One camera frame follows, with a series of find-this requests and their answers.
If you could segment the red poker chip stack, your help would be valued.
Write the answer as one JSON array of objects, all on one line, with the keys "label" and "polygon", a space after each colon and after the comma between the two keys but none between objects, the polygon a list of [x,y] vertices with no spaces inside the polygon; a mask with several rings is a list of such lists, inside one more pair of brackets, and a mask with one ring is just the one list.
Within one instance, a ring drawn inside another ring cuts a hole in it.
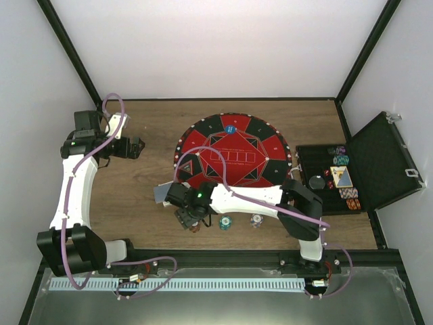
[{"label": "red poker chip stack", "polygon": [[200,230],[200,228],[201,228],[201,225],[200,225],[200,223],[195,223],[195,224],[193,224],[190,228],[189,228],[189,230],[191,231],[191,232],[193,232],[193,233],[196,233],[196,232],[198,232],[199,230]]}]

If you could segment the blue small blind button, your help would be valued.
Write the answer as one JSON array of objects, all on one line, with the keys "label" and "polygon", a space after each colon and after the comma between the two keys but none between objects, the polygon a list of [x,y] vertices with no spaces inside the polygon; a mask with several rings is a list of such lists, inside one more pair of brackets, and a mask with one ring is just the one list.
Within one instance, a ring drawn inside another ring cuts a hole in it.
[{"label": "blue small blind button", "polygon": [[233,125],[227,125],[227,126],[225,127],[225,132],[226,132],[227,134],[234,134],[234,133],[236,132],[236,127],[233,126]]}]

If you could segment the teal poker chip stack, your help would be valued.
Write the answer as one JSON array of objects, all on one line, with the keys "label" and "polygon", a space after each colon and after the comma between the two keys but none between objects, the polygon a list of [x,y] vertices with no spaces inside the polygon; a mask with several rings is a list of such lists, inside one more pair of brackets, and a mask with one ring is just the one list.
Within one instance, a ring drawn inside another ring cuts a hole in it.
[{"label": "teal poker chip stack", "polygon": [[224,215],[219,220],[219,228],[221,230],[228,230],[232,225],[232,218],[228,215]]}]

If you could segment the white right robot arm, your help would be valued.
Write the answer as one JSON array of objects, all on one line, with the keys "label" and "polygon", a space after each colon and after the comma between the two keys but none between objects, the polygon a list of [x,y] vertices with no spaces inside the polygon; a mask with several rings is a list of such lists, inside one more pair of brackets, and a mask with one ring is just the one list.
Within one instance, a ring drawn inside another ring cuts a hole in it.
[{"label": "white right robot arm", "polygon": [[186,229],[208,215],[229,213],[257,214],[278,219],[287,233],[298,240],[300,263],[310,273],[325,264],[321,230],[323,201],[299,181],[265,188],[227,186],[204,182],[198,188],[170,182],[162,201],[177,207],[175,216]]}]

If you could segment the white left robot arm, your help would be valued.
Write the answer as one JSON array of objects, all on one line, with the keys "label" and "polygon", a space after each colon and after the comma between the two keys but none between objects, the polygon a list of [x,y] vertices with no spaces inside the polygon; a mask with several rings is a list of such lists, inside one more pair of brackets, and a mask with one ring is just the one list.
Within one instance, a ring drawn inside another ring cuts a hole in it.
[{"label": "white left robot arm", "polygon": [[129,116],[120,112],[105,119],[84,110],[74,113],[75,129],[60,148],[64,177],[58,207],[49,229],[37,235],[37,246],[55,276],[99,271],[114,262],[125,274],[133,272],[138,256],[127,250],[131,242],[106,242],[90,225],[91,191],[101,160],[137,159],[144,142],[122,135]]}]

